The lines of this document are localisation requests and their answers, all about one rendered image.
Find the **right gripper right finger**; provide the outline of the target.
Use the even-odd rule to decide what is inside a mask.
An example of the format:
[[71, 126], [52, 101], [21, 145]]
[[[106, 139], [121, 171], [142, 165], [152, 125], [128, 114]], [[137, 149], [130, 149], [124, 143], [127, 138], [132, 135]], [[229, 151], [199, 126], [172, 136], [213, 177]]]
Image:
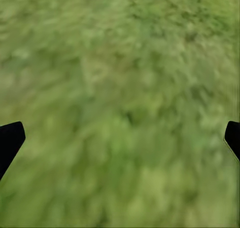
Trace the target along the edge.
[[229, 121], [226, 131], [225, 140], [240, 160], [240, 123]]

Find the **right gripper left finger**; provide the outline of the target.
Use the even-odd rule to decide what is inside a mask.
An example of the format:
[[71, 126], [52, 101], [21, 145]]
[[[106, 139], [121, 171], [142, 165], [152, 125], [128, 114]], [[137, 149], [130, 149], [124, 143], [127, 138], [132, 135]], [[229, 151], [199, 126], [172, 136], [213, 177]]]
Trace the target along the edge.
[[0, 180], [26, 139], [21, 121], [0, 127]]

